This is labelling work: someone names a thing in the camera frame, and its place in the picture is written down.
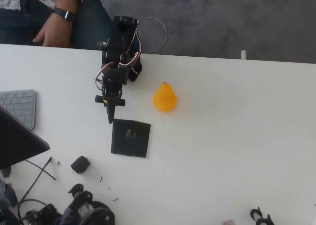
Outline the person's hand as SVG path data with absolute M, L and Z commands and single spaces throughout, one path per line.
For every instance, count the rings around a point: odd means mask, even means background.
M 71 33 L 72 24 L 67 22 L 63 17 L 52 13 L 33 39 L 33 42 L 42 43 L 46 47 L 68 48 Z

